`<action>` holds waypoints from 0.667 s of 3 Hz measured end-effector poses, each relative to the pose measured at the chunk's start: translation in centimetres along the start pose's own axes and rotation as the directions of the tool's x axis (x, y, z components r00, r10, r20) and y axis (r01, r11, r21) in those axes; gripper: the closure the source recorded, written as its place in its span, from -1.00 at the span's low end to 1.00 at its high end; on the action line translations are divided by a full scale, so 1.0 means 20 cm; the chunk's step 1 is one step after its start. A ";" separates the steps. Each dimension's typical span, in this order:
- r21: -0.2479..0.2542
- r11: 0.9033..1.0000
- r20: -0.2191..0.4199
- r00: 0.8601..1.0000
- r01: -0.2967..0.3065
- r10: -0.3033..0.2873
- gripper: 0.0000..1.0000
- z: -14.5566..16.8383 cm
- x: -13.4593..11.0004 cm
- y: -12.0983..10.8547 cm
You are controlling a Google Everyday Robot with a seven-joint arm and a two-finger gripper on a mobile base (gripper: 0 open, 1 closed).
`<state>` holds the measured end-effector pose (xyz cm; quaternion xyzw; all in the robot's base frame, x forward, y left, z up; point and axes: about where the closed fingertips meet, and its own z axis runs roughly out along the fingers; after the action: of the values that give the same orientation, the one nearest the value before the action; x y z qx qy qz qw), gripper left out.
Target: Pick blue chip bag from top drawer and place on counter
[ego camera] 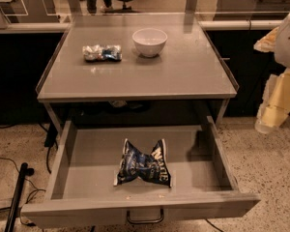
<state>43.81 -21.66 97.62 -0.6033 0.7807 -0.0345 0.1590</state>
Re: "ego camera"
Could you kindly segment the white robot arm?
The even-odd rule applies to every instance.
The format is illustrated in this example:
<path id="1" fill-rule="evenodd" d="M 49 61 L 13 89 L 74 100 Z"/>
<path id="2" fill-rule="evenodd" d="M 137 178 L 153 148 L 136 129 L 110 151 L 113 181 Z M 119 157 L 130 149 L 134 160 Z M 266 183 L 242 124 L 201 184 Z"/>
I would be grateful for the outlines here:
<path id="1" fill-rule="evenodd" d="M 253 48 L 272 52 L 275 61 L 285 67 L 282 74 L 270 75 L 257 112 L 255 129 L 268 134 L 279 128 L 290 113 L 290 13 Z"/>

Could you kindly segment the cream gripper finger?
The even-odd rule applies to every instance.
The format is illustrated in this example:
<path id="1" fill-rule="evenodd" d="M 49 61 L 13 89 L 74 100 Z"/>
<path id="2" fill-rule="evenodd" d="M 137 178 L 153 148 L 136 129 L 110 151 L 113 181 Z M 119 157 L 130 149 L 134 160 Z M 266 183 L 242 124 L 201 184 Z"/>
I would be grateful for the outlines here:
<path id="1" fill-rule="evenodd" d="M 253 48 L 260 52 L 274 52 L 276 48 L 276 35 L 278 28 L 274 28 L 266 36 L 258 40 Z"/>
<path id="2" fill-rule="evenodd" d="M 259 106 L 255 129 L 268 134 L 278 129 L 290 113 L 290 69 L 280 75 L 271 74 L 262 103 Z"/>

